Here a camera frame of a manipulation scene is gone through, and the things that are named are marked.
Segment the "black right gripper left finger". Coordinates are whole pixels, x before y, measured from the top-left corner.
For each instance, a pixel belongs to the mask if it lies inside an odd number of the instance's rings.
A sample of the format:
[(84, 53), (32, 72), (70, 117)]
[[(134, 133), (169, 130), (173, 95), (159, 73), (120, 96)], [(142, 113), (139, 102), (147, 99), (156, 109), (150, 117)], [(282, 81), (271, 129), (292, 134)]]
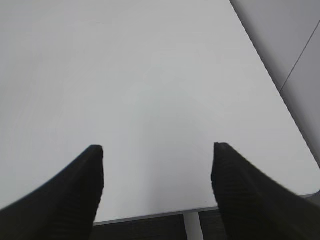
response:
[(88, 240), (103, 188), (103, 148), (91, 145), (43, 186), (1, 209), (0, 238)]

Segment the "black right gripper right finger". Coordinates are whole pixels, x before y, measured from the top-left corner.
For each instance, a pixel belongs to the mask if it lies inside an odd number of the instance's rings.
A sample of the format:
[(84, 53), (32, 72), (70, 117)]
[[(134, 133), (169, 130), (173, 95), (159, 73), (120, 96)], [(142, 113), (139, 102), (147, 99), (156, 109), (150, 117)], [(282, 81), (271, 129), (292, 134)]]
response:
[(318, 240), (320, 208), (272, 180), (227, 143), (214, 143), (213, 194), (230, 240)]

